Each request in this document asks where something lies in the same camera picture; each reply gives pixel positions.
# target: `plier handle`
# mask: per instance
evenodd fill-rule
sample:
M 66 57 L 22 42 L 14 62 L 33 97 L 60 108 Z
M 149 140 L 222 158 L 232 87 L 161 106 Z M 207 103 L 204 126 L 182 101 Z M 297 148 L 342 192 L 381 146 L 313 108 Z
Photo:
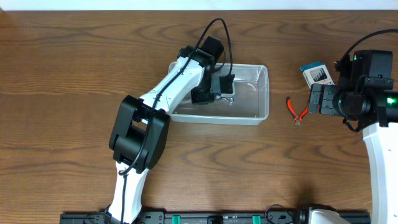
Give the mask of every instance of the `plier handle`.
M 289 96 L 286 98 L 286 105 L 287 105 L 287 108 L 289 109 L 290 113 L 293 115 L 293 120 L 294 120 L 295 126 L 301 127 L 301 122 L 303 121 L 303 117 L 308 113 L 308 102 L 307 102 L 307 107 L 300 114 L 300 116 L 298 116 L 296 114 L 296 112 L 294 111 L 293 106 L 292 106 L 292 100 L 290 99 Z

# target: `small box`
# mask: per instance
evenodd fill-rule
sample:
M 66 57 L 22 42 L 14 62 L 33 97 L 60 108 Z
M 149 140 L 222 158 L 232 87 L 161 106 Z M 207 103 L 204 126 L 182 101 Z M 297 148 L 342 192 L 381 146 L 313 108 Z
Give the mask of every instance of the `small box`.
M 311 63 L 309 65 L 304 65 L 300 67 L 303 72 L 305 81 L 307 81 L 308 87 L 311 85 L 324 84 L 324 85 L 334 85 L 333 80 L 330 77 L 326 65 L 321 62 Z

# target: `wood grain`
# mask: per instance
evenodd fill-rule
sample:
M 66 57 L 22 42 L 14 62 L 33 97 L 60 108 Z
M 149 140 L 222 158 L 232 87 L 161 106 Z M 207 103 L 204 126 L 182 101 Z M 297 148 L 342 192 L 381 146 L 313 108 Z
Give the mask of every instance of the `wood grain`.
M 269 117 L 259 126 L 171 123 L 143 204 L 168 211 L 258 210 L 323 203 L 371 212 L 368 155 L 341 118 L 307 115 L 299 67 L 333 62 L 362 36 L 396 28 L 394 11 L 5 12 L 0 15 L 0 216 L 58 223 L 113 199 L 108 141 L 121 100 L 149 91 L 180 48 L 223 17 L 234 62 L 269 71 Z M 220 24 L 210 34 L 226 43 Z M 359 49 L 398 52 L 396 35 Z M 397 78 L 398 59 L 393 76 Z M 332 72 L 337 81 L 338 74 Z

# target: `plastic container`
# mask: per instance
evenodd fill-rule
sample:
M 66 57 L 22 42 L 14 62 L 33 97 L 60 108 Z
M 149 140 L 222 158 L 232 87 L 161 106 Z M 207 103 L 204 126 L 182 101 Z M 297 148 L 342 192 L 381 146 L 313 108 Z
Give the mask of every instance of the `plastic container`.
M 174 68 L 172 62 L 169 71 Z M 214 73 L 216 76 L 228 74 L 230 64 Z M 170 115 L 173 121 L 208 123 L 208 124 L 240 124 L 258 125 L 268 117 L 269 84 L 268 71 L 263 65 L 234 64 L 235 95 L 233 103 L 226 100 L 215 100 L 207 105 L 194 105 L 191 93 L 188 93 Z

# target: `green tape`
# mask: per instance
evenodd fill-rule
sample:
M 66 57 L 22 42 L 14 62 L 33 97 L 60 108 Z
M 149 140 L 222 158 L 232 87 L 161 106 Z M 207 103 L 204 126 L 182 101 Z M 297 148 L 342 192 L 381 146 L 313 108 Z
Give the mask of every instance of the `green tape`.
M 173 215 L 172 224 L 181 224 L 181 217 L 179 215 Z
M 253 224 L 261 224 L 261 217 L 259 215 L 253 216 Z

